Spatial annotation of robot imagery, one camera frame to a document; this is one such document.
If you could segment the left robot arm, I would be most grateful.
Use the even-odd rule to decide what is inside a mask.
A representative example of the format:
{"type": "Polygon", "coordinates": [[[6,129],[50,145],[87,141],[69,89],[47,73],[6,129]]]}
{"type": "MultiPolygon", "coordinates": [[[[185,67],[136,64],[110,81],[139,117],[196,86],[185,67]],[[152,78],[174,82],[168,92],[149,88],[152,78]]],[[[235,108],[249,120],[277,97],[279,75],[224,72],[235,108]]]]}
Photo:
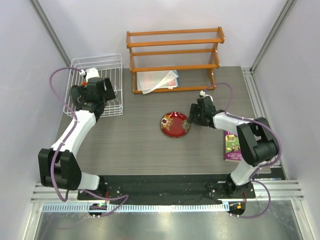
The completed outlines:
{"type": "Polygon", "coordinates": [[[52,187],[62,202],[61,190],[89,190],[93,198],[100,200],[107,192],[98,175],[83,172],[77,162],[77,153],[86,135],[105,110],[106,103],[114,100],[114,92],[108,77],[91,77],[86,84],[73,85],[70,96],[75,105],[72,121],[61,137],[50,147],[38,154],[41,184],[52,187]]]}

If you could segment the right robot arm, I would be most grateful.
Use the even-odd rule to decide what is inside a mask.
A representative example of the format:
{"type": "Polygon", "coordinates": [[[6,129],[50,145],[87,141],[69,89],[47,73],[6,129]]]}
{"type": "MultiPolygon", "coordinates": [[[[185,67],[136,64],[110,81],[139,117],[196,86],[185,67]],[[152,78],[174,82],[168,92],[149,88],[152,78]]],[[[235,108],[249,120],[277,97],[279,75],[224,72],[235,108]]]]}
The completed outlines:
{"type": "Polygon", "coordinates": [[[251,119],[217,110],[209,95],[201,96],[197,103],[191,104],[188,122],[238,136],[241,160],[225,181],[226,194],[230,198],[240,197],[259,168],[281,156],[280,141],[266,118],[251,119]]]}

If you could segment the red floral plate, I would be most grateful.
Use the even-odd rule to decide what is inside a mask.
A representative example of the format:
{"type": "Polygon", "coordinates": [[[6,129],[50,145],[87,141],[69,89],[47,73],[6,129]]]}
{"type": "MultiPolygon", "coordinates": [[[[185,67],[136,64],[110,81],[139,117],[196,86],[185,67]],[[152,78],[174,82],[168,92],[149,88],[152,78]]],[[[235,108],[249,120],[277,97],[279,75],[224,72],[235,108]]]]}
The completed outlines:
{"type": "Polygon", "coordinates": [[[188,117],[177,111],[166,113],[160,120],[160,129],[168,137],[183,137],[190,130],[188,117]]]}

